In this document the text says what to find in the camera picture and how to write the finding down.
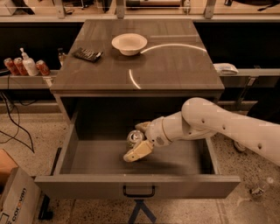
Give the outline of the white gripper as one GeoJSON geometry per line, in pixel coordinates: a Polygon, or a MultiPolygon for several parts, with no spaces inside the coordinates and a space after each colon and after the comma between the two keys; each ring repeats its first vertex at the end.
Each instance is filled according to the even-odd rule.
{"type": "Polygon", "coordinates": [[[164,118],[159,117],[151,122],[140,122],[135,126],[136,130],[145,133],[148,140],[137,143],[129,150],[123,156],[126,162],[135,162],[140,158],[146,157],[152,153],[154,145],[156,147],[163,147],[171,144],[171,141],[165,135],[163,121],[164,118]]]}

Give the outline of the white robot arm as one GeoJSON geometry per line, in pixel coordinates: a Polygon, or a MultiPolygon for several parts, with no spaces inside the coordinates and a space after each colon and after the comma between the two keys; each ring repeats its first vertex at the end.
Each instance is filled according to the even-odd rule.
{"type": "Polygon", "coordinates": [[[175,114],[142,122],[129,138],[129,151],[123,156],[134,162],[178,140],[196,140],[221,133],[254,153],[280,165],[280,125],[229,112],[199,97],[187,100],[175,114]]]}

